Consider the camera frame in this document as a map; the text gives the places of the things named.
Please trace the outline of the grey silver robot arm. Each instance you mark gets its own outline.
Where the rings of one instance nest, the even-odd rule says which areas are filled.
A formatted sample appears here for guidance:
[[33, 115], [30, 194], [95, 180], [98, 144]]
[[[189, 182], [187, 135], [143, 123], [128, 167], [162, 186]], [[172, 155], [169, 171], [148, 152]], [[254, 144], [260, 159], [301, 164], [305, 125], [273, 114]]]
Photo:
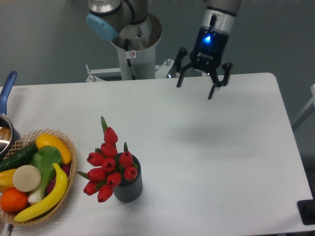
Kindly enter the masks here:
[[[231, 62], [223, 63], [231, 29], [239, 11], [239, 0], [208, 0], [207, 8], [191, 51], [180, 48], [167, 77], [179, 76], [191, 68], [209, 75], [217, 88], [229, 82]], [[123, 80], [154, 79], [156, 77], [156, 45], [162, 35], [161, 23], [148, 12], [145, 0], [90, 0], [86, 22], [91, 31], [117, 49]]]

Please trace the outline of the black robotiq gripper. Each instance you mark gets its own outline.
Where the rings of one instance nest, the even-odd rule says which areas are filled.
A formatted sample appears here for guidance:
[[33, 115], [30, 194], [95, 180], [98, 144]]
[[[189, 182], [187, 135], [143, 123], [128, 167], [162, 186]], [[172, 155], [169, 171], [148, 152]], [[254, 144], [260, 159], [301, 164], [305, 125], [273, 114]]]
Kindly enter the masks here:
[[227, 86], [233, 68], [232, 62], [223, 63], [221, 65], [224, 75], [223, 79], [219, 80], [216, 69], [221, 64], [221, 58], [225, 50], [229, 35], [215, 30], [209, 31], [201, 27], [199, 29], [197, 39], [193, 50], [190, 52], [190, 62], [182, 66], [184, 57], [189, 54], [189, 51], [181, 47], [177, 53], [174, 62], [174, 70], [179, 73], [179, 78], [176, 87], [180, 88], [184, 81], [185, 73], [194, 69], [209, 73], [213, 85], [211, 87], [208, 99], [211, 100], [216, 88]]

